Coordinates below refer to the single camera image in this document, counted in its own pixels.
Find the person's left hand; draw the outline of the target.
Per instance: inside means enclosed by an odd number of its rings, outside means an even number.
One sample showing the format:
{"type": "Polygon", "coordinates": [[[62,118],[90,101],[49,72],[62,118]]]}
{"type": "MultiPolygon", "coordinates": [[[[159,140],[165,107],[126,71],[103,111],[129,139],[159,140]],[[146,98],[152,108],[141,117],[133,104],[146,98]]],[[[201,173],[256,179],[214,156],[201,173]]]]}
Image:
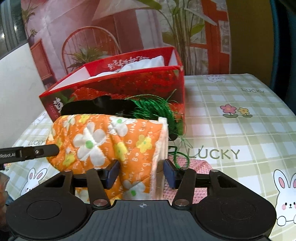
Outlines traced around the person's left hand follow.
{"type": "Polygon", "coordinates": [[[1,173],[1,181],[0,181],[0,222],[1,228],[6,225],[6,200],[8,198],[8,192],[6,191],[6,186],[10,178],[1,173]]]}

